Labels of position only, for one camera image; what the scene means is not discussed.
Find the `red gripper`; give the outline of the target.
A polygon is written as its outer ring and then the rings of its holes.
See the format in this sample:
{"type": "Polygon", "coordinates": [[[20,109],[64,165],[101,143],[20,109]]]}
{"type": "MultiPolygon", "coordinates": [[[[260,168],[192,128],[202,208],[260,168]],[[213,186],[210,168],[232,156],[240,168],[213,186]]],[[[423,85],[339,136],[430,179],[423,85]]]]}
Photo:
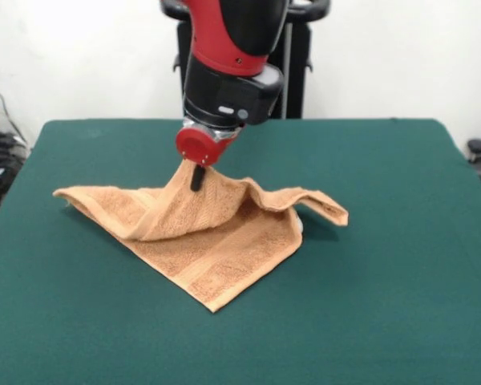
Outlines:
{"type": "Polygon", "coordinates": [[[178,131],[176,148],[179,154],[196,164],[190,184],[192,191],[201,189],[205,175],[202,166],[214,165],[236,137],[237,130],[216,130],[199,124],[182,127],[178,131]]]}

